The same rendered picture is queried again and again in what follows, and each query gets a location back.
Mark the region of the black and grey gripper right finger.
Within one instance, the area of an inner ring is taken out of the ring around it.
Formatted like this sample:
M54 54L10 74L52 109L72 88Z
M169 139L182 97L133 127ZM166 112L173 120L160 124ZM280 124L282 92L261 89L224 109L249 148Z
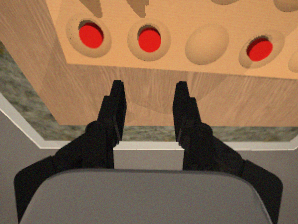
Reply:
M281 180L242 159L238 152L213 136L211 127L201 122L196 99L190 97L186 81L176 83L172 109L176 142L184 149L182 170L219 171L246 180L258 192L272 223L278 224Z

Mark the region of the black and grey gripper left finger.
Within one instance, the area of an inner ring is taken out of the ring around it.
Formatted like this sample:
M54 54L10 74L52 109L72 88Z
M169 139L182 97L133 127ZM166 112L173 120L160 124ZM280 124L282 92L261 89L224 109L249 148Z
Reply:
M124 82L114 80L110 96L103 98L97 120L86 126L84 134L60 148L54 156L50 155L16 174L14 189L18 224L34 193L48 177L70 169L114 169L113 148L122 141L126 109Z

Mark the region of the red disc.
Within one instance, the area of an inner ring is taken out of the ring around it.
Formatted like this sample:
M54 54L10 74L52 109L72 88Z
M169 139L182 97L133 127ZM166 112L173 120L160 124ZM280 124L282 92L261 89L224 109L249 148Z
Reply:
M88 22L81 27L79 37L87 47L98 48L104 40L104 33L98 25Z
M253 41L247 48L247 56L252 61L265 59L272 51L273 45L266 38L259 38Z
M147 27L140 32L139 46L145 52L154 52L161 45L161 36L158 30Z

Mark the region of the tan wooden tray with round pockets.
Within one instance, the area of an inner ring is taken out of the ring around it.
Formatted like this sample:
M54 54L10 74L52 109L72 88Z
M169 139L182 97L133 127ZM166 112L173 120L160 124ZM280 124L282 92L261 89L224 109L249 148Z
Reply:
M298 0L45 0L68 64L192 71L298 79ZM79 31L95 23L100 47ZM139 46L140 32L159 31L154 52ZM259 38L273 49L252 61Z

